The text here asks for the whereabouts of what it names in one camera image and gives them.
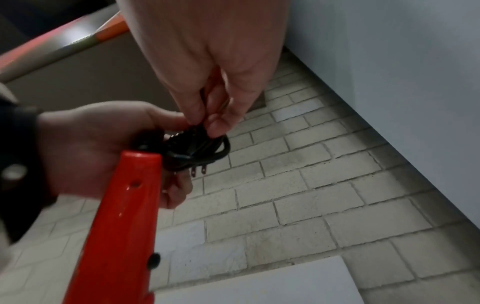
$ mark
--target red power tool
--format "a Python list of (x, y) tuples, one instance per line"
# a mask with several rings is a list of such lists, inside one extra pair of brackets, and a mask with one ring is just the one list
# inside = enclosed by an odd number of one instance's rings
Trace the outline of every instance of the red power tool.
[(64, 304), (153, 304), (150, 271), (154, 253), (162, 167), (178, 172), (226, 157), (227, 136), (211, 139), (203, 126), (164, 140), (163, 131), (141, 134), (124, 151), (103, 197)]

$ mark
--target brick floor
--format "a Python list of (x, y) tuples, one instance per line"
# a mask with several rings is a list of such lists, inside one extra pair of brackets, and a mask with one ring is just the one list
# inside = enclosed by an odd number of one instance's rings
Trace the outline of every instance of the brick floor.
[[(341, 255), (367, 304), (480, 302), (479, 230), (380, 134), (293, 56), (266, 97), (230, 157), (160, 210), (152, 290)], [(61, 303), (98, 206), (44, 211), (12, 248), (0, 303)]]

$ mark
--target human hand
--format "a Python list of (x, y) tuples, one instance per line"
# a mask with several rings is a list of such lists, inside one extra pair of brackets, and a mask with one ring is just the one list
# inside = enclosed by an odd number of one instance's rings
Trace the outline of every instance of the human hand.
[[(271, 78), (289, 0), (118, 0), (159, 79), (191, 124), (231, 130)], [(206, 105), (200, 90), (205, 88)]]
[[(146, 130), (180, 131), (184, 115), (146, 102), (104, 102), (38, 117), (38, 144), (54, 194), (101, 198), (123, 150)], [(192, 192), (188, 171), (163, 172), (160, 207), (176, 208)]]

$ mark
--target black sleeve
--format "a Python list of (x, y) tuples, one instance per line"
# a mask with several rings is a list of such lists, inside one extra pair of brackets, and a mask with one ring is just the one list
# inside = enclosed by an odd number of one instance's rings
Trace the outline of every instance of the black sleeve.
[(39, 156), (39, 113), (0, 96), (0, 219), (12, 243), (23, 237), (44, 207), (57, 200)]

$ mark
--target red plastic casing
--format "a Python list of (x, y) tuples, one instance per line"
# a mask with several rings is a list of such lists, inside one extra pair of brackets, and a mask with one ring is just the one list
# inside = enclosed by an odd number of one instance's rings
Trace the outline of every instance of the red plastic casing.
[(153, 304), (162, 156), (124, 151), (70, 281), (64, 304)]

